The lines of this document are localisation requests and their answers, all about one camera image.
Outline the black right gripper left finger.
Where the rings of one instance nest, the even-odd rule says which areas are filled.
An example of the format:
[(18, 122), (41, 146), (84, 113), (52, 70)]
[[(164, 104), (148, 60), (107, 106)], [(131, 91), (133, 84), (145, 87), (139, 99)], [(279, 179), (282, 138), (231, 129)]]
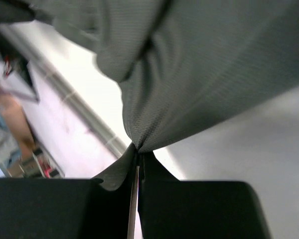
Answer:
[(0, 239), (132, 239), (136, 149), (91, 179), (0, 178)]

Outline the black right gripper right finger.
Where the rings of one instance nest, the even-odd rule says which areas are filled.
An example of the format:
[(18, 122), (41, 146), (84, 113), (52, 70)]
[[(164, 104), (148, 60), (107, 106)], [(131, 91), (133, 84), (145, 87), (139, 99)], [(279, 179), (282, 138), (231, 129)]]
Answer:
[(241, 181), (181, 181), (139, 156), (138, 212), (146, 239), (268, 239), (254, 189)]

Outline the dark grey t shirt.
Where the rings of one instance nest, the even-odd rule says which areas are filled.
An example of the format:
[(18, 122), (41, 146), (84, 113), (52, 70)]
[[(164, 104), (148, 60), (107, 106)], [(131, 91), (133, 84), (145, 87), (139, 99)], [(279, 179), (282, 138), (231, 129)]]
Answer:
[(0, 0), (0, 24), (34, 20), (96, 54), (140, 152), (299, 86), (299, 0)]

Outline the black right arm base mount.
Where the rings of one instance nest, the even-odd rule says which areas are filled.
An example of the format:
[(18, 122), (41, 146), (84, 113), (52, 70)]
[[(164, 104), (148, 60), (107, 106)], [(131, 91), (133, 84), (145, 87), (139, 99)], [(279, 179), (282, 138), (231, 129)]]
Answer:
[(0, 63), (3, 63), (3, 72), (0, 79), (7, 79), (15, 73), (30, 88), (34, 96), (27, 96), (15, 90), (3, 90), (4, 94), (11, 94), (23, 100), (39, 103), (40, 97), (33, 83), (32, 76), (28, 69), (29, 61), (0, 33)]

